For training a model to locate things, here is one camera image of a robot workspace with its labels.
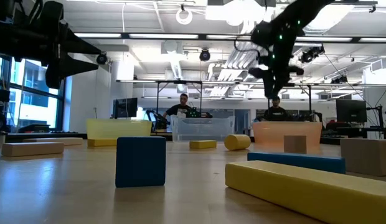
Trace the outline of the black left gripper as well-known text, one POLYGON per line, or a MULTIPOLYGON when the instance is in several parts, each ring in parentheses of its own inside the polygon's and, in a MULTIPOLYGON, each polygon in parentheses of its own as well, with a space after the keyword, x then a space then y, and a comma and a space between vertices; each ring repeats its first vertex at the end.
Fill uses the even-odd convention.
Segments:
MULTIPOLYGON (((62 77, 60 67, 60 41, 62 39, 62 24, 64 18, 64 5, 57 1, 36 1, 27 17, 22 23, 22 28, 34 34, 42 44, 44 55, 40 58, 47 67, 45 74, 46 85, 49 88, 59 89, 62 77)), ((65 50, 71 53, 99 55, 101 50, 83 39, 77 37, 65 24, 65 50)), ((98 69, 98 65, 90 62, 76 60, 71 56, 66 57, 65 76, 69 77, 79 73, 98 69)))

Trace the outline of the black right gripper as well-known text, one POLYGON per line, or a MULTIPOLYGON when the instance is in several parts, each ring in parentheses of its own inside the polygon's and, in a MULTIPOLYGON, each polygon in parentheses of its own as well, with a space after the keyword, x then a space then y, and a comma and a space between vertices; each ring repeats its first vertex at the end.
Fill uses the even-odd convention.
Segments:
POLYGON ((291 49, 273 49, 264 52, 256 49, 255 52, 257 66, 250 67, 248 73, 263 80, 264 94, 267 98, 275 96, 273 92, 275 82, 284 82, 276 84, 276 95, 278 95, 284 87, 294 87, 294 83, 288 82, 291 73, 298 76, 304 74, 303 68, 290 64, 290 60, 294 57, 291 49))

